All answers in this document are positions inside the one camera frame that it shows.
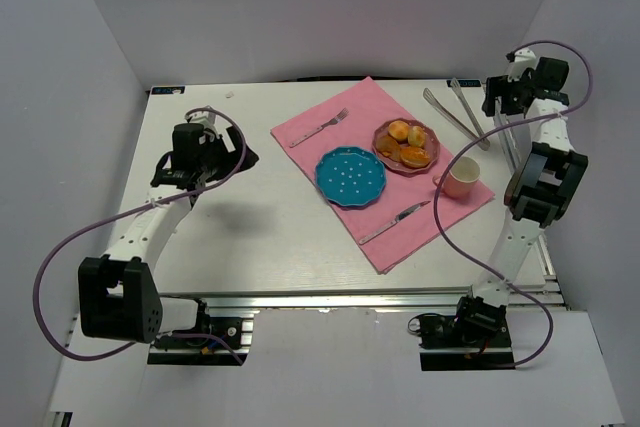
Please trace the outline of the metal tongs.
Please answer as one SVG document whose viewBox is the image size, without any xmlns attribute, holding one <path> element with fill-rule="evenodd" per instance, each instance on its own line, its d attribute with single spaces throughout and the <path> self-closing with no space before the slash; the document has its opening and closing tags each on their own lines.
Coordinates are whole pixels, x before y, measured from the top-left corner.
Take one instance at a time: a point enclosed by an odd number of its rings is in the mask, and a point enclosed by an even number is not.
<svg viewBox="0 0 640 427">
<path fill-rule="evenodd" d="M 476 140 L 486 133 L 471 99 L 454 80 L 427 80 L 422 99 L 467 140 Z"/>
</svg>

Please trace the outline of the round bread bun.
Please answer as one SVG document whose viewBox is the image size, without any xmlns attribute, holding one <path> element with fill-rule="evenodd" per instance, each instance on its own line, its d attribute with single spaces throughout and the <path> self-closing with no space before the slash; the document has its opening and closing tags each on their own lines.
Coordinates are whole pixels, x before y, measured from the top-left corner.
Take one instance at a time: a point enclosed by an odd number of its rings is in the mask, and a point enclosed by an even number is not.
<svg viewBox="0 0 640 427">
<path fill-rule="evenodd" d="M 388 134 L 399 143 L 407 141 L 409 130 L 409 124 L 402 120 L 393 121 L 388 126 Z"/>
<path fill-rule="evenodd" d="M 426 132 L 418 125 L 410 126 L 407 142 L 411 147 L 423 148 L 426 144 Z"/>
</svg>

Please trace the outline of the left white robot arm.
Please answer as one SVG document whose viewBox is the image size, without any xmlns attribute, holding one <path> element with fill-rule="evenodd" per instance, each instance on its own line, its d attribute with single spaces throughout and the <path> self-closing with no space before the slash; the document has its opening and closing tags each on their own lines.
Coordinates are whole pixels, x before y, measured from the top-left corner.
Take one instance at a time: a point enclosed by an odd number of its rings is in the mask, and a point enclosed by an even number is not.
<svg viewBox="0 0 640 427">
<path fill-rule="evenodd" d="M 173 129 L 171 150 L 156 164 L 142 211 L 100 257 L 87 257 L 79 266 L 85 336 L 151 344 L 160 335 L 197 326 L 200 302 L 161 296 L 153 273 L 199 197 L 258 160 L 237 125 L 224 135 L 217 132 L 219 115 L 210 107 L 186 113 Z"/>
</svg>

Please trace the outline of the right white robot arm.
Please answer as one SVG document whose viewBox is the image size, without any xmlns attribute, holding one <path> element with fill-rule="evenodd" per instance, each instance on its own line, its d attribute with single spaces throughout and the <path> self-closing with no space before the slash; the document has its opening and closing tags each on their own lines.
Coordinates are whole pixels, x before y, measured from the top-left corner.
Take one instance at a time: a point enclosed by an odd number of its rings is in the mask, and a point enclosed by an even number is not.
<svg viewBox="0 0 640 427">
<path fill-rule="evenodd" d="M 520 117 L 529 128 L 531 148 L 505 190 L 505 221 L 488 261 L 490 270 L 458 303 L 452 330 L 467 345 L 485 345 L 502 333 L 511 286 L 531 247 L 566 213 L 588 166 L 569 139 L 569 97 L 563 91 L 568 63 L 539 57 L 531 46 L 506 58 L 505 74 L 486 81 L 482 110 L 488 117 Z"/>
</svg>

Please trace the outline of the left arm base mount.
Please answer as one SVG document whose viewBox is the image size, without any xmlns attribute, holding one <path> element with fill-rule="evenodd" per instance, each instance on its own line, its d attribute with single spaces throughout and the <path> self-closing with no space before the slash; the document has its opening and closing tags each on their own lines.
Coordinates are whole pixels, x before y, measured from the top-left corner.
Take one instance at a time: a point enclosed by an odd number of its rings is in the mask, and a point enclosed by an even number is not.
<svg viewBox="0 0 640 427">
<path fill-rule="evenodd" d="M 199 302 L 194 327 L 159 336 L 149 348 L 155 366 L 240 367 L 252 342 L 254 313 Z"/>
</svg>

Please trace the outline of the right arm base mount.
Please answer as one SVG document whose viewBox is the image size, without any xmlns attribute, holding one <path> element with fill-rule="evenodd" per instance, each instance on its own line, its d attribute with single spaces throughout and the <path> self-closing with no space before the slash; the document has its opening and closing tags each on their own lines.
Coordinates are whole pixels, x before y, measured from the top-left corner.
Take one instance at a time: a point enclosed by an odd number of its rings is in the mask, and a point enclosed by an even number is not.
<svg viewBox="0 0 640 427">
<path fill-rule="evenodd" d="M 509 331 L 503 327 L 492 338 L 457 330 L 454 316 L 424 313 L 407 322 L 407 331 L 419 340 L 423 372 L 463 372 L 514 369 Z"/>
</svg>

